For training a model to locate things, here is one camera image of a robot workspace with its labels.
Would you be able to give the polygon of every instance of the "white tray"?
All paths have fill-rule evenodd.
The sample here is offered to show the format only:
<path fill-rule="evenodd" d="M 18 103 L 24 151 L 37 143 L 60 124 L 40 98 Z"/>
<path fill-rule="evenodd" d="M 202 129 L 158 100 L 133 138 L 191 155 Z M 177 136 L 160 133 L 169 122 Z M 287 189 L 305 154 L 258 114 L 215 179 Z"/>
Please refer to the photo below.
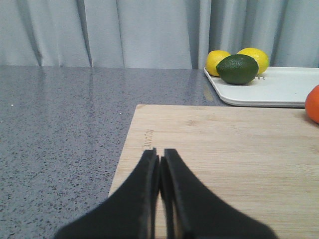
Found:
<path fill-rule="evenodd" d="M 204 72 L 222 101 L 234 106 L 304 108 L 309 92 L 319 85 L 319 68 L 268 67 L 247 85 L 230 85 Z"/>

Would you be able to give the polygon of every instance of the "curtain fold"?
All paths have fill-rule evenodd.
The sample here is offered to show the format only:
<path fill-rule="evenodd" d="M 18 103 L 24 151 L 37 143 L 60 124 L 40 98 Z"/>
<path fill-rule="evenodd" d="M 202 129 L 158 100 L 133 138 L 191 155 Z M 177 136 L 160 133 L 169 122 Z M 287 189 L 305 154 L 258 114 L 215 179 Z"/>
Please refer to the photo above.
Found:
<path fill-rule="evenodd" d="M 264 50 L 319 67 L 319 0 L 2 0 L 0 65 L 202 69 Z"/>

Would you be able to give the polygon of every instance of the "lime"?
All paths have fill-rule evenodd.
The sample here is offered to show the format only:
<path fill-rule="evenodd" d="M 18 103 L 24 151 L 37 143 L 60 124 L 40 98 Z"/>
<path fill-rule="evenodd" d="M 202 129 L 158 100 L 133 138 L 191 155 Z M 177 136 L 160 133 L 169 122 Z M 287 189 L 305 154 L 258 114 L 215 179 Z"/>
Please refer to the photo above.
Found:
<path fill-rule="evenodd" d="M 254 58 L 255 61 L 257 61 L 257 64 L 259 66 L 259 70 L 257 74 L 263 73 L 264 71 L 267 70 L 269 66 L 268 55 L 260 49 L 249 47 L 249 48 L 240 50 L 237 54 L 243 54 L 243 55 L 251 56 L 252 58 Z"/>
<path fill-rule="evenodd" d="M 219 76 L 216 70 L 217 64 L 225 57 L 230 56 L 230 53 L 222 50 L 211 51 L 206 60 L 206 70 L 212 76 Z"/>
<path fill-rule="evenodd" d="M 226 57 L 216 68 L 222 80 L 235 85 L 251 82 L 258 72 L 258 65 L 254 58 L 241 54 Z"/>

